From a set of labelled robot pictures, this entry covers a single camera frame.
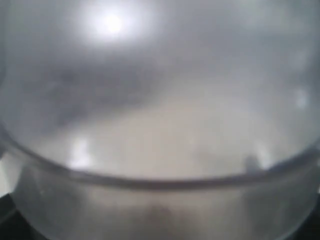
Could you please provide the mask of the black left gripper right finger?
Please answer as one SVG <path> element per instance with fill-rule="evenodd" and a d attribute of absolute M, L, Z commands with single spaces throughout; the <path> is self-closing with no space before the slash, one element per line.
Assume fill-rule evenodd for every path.
<path fill-rule="evenodd" d="M 297 233 L 297 240 L 320 240 L 320 209 L 314 210 Z"/>

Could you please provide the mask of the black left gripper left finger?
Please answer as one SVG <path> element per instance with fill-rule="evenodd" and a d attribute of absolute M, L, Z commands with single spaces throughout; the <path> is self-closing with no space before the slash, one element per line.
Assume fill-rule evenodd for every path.
<path fill-rule="evenodd" d="M 18 212 L 11 196 L 0 198 L 0 240 L 27 240 L 28 224 Z"/>

